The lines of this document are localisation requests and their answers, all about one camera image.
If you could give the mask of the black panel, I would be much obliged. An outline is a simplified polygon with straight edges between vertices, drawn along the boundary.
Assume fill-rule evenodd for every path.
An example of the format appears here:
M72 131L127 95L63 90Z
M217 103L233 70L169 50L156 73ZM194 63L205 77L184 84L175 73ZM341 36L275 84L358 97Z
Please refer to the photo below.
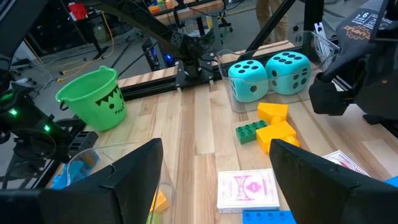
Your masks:
M0 0L0 57L11 58L50 0Z

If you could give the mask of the red box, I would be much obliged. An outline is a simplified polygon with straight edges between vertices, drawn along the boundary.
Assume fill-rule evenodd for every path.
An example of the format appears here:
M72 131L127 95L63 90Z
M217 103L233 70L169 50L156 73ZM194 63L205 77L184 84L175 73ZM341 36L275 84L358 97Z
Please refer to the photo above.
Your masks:
M85 5L81 2L70 2L68 4L70 15L74 21L81 21L88 17Z

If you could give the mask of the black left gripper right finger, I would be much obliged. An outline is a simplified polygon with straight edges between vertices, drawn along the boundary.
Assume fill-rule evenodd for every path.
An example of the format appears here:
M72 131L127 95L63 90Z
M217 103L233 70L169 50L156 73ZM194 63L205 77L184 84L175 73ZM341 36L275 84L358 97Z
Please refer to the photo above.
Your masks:
M269 157L297 224L398 224L398 187L281 139Z

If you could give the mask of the yellow wedge block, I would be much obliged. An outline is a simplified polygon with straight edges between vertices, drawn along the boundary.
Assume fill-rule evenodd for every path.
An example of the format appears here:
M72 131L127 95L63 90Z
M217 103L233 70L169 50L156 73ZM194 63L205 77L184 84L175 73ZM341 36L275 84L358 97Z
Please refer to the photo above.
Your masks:
M257 106L258 118L264 120L268 125L287 120L289 106L277 103L259 103Z

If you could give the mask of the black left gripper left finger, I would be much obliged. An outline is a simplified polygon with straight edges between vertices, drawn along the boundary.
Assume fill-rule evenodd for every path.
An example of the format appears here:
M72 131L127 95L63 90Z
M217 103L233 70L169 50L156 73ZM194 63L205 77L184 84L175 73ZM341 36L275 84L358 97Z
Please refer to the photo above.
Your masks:
M162 140L87 149L87 172L55 189L0 190L0 224L146 224L163 162Z

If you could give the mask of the teal foam die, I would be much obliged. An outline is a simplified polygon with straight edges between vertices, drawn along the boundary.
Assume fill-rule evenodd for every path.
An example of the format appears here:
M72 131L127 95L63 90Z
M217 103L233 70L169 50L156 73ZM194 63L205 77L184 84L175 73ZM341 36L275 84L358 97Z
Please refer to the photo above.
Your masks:
M298 52L281 52L269 59L265 66L272 91L280 95L294 95L310 81L312 66L309 59Z
M260 100L269 91L266 69L257 60L237 62L228 69L228 78L235 99L240 103Z

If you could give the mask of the large yellow notched block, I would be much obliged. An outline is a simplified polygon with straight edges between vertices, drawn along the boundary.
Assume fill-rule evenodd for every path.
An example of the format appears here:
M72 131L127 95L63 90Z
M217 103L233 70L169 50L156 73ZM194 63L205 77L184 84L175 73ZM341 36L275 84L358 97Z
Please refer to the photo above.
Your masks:
M285 142L293 144L294 146L300 146L300 141L297 139L297 133L295 129L286 121L257 129L256 139L257 143L265 154L269 153L271 141L273 139L281 139Z

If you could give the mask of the black device with blue lights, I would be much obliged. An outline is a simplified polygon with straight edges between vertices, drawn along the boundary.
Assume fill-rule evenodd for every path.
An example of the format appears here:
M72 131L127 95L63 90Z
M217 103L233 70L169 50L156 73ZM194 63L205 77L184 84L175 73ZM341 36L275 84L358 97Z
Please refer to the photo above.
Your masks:
M154 39L148 37L141 45L150 69L156 71L173 67L175 65L175 59L166 52L161 45L155 45L154 42Z

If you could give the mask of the yellow square toy brick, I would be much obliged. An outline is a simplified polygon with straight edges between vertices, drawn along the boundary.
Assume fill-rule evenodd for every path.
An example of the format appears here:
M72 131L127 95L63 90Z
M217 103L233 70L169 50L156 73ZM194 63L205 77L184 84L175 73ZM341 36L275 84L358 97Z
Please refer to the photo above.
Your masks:
M150 213L163 213L169 207L170 203L164 193L161 190L156 191L150 208Z

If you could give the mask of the long blue brick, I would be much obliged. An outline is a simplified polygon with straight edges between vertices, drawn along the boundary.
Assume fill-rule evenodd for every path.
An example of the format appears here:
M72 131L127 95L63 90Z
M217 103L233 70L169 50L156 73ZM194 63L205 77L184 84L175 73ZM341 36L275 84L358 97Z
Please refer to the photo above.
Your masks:
M290 210L243 211L243 224L297 224Z

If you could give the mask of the clear plastic bin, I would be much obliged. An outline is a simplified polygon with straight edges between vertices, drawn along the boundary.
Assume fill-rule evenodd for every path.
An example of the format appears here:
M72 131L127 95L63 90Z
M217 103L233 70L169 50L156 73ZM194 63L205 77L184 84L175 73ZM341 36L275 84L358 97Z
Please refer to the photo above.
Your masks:
M325 71L340 54L340 48L333 42L314 32L303 31L295 34L294 40L292 42L284 40L282 42L276 42L274 44L263 45L259 47L259 49L254 51L254 55L246 60L257 60L265 67L267 61L274 55L287 51L301 53L309 59L312 66L312 74L307 86L302 91L294 95L280 95L272 91L269 86L269 91L267 94L260 100L254 101L252 103L240 103L235 99L228 78L228 69L233 64L240 62L238 58L243 55L245 50L239 52L222 50L218 52L216 57L218 61L218 69L220 70L222 79L225 81L231 109L234 112L243 113L256 110L259 103L288 104L307 100L309 98L308 89L313 83L315 75L319 72Z
M108 146L100 146L100 147L96 147L96 148L86 149L82 152L79 152L77 155L80 155L81 153L85 153L85 152L90 152L90 151L94 151L98 155L99 160L98 160L97 164L94 166L94 168L90 174L90 175L93 175L93 174L99 172L100 169L106 167L107 165L111 165L112 163L116 162L118 159L126 156L128 153L141 147L143 144L144 143L141 141L141 142L125 142L125 143L113 144L113 145L108 145ZM57 173L54 175L54 177L56 175L61 174L63 172L63 168L66 165L67 164L65 164L62 167L61 171L57 171ZM49 182L50 187L52 186L53 178ZM172 224L173 218L174 218L173 212L174 212L174 206L175 206L176 191L175 191L175 186L172 182L172 179L169 174L169 170L168 170L165 162L162 163L161 174L159 176L159 184L157 186L156 191L158 191L158 190L161 190L164 193L164 195L166 196L167 200L170 203L170 207L163 213L160 213L162 215L162 222L163 222L163 224Z

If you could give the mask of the wooden table with toys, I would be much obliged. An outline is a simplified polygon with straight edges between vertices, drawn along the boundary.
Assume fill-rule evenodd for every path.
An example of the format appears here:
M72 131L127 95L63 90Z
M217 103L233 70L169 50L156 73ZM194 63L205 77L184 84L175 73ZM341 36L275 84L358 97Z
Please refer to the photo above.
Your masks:
M176 12L179 21L200 16L216 16L217 13L224 9L223 0L199 0L198 2L195 2L195 0L184 0L184 3L190 6ZM167 25L175 22L173 9L158 12L154 14L154 17Z

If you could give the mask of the card deck with red print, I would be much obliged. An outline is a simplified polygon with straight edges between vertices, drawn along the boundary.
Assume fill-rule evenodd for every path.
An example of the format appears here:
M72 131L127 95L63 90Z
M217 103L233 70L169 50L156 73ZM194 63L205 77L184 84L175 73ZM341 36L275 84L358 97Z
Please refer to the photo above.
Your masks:
M339 164L345 168L351 169L355 172L358 172L362 175L366 175L369 177L369 174L364 171L357 163L351 160L344 152L342 151L335 151L330 154L323 156L324 159L327 159L335 164Z

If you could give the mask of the black device with green lights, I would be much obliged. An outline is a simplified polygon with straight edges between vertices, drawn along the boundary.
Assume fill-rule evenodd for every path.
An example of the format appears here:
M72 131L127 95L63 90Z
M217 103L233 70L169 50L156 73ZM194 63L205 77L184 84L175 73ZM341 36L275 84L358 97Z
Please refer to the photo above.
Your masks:
M85 131L86 124L77 116L54 120L30 98L33 88L10 82L0 92L0 144L13 137L15 146L6 173L0 176L3 190L12 180L23 179L22 187L34 179L33 187L44 187L60 164L94 146L98 135Z

